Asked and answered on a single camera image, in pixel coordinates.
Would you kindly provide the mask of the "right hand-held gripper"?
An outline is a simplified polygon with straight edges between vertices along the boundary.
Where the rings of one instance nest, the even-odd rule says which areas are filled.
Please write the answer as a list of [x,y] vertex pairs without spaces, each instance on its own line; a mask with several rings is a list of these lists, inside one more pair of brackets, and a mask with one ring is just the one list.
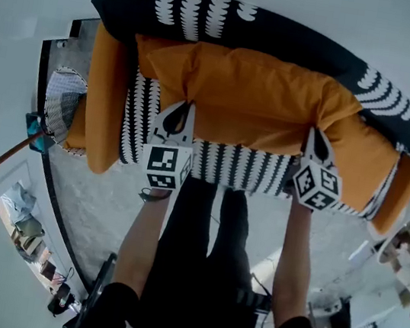
[[[342,179],[333,146],[322,130],[316,134],[315,131],[315,127],[310,127],[305,135],[299,170],[292,179],[298,202],[311,210],[323,211],[341,200]],[[316,159],[310,159],[313,151]]]

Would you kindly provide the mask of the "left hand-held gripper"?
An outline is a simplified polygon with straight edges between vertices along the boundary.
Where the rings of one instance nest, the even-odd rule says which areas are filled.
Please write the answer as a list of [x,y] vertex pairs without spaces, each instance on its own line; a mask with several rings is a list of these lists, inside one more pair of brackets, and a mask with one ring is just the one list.
[[140,161],[150,188],[174,191],[184,184],[193,161],[195,112],[195,103],[180,101],[156,117]]

